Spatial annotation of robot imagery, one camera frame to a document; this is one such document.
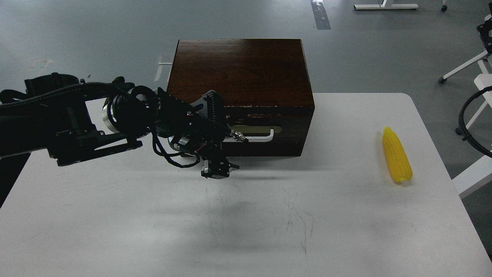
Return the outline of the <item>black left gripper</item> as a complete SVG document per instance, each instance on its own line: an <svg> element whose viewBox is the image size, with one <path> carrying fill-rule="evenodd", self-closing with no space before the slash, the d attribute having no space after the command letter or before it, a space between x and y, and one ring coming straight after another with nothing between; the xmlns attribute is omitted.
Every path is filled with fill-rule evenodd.
<svg viewBox="0 0 492 277"><path fill-rule="evenodd" d="M158 156L173 162L172 157L184 153L204 160L201 176L205 178L228 178L230 172L239 169L228 161L221 144L227 137L247 144L248 138L227 124L219 93L209 90L192 104L161 88L154 93L153 151Z"/></svg>

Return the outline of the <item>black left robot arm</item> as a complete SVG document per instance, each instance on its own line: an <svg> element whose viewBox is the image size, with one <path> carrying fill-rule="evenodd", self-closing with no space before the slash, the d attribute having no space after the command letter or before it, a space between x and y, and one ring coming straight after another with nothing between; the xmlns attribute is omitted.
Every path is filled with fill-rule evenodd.
<svg viewBox="0 0 492 277"><path fill-rule="evenodd" d="M1 92L2 158L46 149L59 166L72 165L137 149L151 134L154 153L169 164L191 168L204 161L201 175L222 179L238 169L223 152L224 140L248 143L227 124L214 90L189 104L123 77L85 82L52 73L25 85L25 93Z"/></svg>

